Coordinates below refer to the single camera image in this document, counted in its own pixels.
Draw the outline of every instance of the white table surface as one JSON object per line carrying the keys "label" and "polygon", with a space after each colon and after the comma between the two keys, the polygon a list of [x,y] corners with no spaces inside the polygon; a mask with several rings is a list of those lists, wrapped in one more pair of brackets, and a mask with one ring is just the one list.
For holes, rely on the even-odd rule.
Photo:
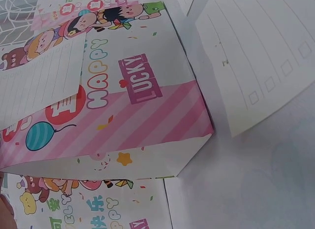
{"label": "white table surface", "polygon": [[211,62],[195,21],[163,0],[210,109],[215,135],[166,188],[174,229],[315,228],[315,85],[278,112],[231,138]]}

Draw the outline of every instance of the checkbox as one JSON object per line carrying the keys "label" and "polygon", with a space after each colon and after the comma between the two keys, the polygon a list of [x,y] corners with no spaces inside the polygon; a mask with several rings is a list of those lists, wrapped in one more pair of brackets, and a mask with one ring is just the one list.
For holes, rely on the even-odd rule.
{"label": "checkbox", "polygon": [[255,103],[257,103],[258,100],[259,100],[256,91],[252,92],[252,93],[249,95],[249,97],[250,97],[250,100],[251,100],[251,104],[252,104],[252,105],[254,105]]}
{"label": "checkbox", "polygon": [[282,72],[284,73],[285,76],[288,76],[293,71],[293,68],[292,68],[289,60],[286,60],[282,64],[281,69],[282,69]]}
{"label": "checkbox", "polygon": [[265,81],[265,86],[268,92],[272,91],[276,86],[274,79],[271,76]]}
{"label": "checkbox", "polygon": [[305,41],[299,47],[299,52],[300,52],[301,56],[305,59],[312,53],[312,50],[311,50],[310,46],[308,45],[308,43]]}

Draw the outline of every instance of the blue balloon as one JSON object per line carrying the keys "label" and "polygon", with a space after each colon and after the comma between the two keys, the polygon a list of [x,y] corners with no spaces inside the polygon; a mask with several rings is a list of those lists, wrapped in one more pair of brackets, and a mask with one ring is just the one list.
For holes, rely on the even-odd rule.
{"label": "blue balloon", "polygon": [[78,16],[83,16],[84,14],[88,14],[90,12],[91,12],[90,10],[84,9],[84,10],[79,11]]}
{"label": "blue balloon", "polygon": [[[69,126],[76,125],[67,125],[63,127],[63,130]],[[31,126],[26,135],[25,144],[26,147],[31,151],[37,151],[44,148],[50,140],[53,138],[56,132],[59,132],[53,128],[53,126],[48,122],[37,122]]]}

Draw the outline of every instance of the lined paper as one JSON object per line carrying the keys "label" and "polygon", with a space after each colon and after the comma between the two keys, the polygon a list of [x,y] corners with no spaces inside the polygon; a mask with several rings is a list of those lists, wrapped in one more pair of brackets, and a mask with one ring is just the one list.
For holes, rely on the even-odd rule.
{"label": "lined paper", "polygon": [[78,93],[85,34],[0,73],[0,130]]}
{"label": "lined paper", "polygon": [[187,16],[191,8],[193,0],[177,0],[183,13]]}
{"label": "lined paper", "polygon": [[232,136],[314,82],[314,15],[315,0],[208,1],[196,27]]}

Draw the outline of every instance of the orange star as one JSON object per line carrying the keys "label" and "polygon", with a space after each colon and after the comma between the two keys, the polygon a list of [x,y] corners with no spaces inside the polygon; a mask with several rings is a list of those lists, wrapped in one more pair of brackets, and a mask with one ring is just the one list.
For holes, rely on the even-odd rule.
{"label": "orange star", "polygon": [[128,164],[132,163],[130,158],[130,153],[119,153],[118,158],[116,160],[118,163],[121,163],[123,166],[127,166]]}

